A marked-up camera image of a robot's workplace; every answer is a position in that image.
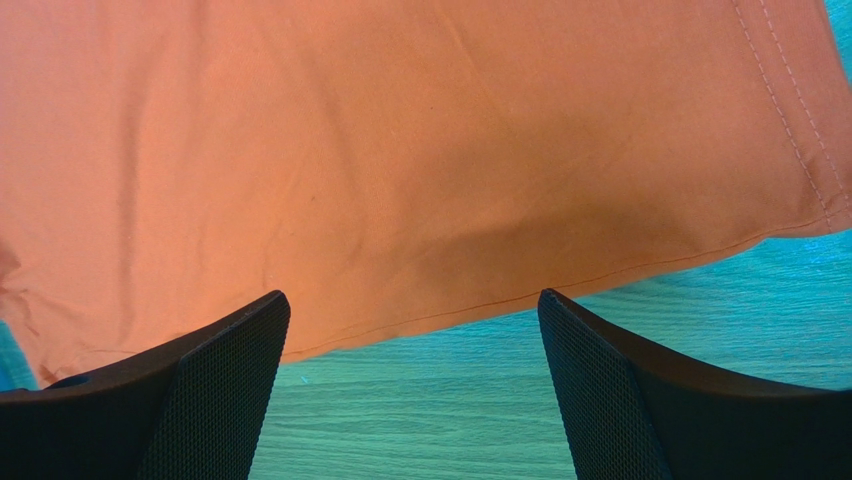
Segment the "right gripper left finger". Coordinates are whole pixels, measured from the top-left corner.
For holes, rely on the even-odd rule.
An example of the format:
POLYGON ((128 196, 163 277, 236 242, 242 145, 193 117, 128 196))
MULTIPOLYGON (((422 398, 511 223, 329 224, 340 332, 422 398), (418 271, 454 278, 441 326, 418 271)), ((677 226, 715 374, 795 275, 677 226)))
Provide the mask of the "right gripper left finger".
POLYGON ((291 315, 273 291, 41 390, 1 396, 5 479, 245 479, 291 315))

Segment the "orange t-shirt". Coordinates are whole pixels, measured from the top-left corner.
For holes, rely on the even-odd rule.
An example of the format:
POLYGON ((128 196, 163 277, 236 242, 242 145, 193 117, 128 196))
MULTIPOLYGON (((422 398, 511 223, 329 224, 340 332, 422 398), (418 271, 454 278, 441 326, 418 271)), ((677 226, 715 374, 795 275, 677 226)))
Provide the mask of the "orange t-shirt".
POLYGON ((41 386, 272 290, 287 362, 851 226, 821 1, 5 1, 41 386))

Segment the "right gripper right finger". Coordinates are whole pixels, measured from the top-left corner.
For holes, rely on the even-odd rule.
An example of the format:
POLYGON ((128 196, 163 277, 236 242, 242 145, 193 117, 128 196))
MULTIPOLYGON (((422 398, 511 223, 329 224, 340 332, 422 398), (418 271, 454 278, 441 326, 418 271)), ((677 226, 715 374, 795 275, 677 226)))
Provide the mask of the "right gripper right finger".
POLYGON ((580 479, 847 479, 851 394, 723 369, 547 289, 540 332, 580 479))

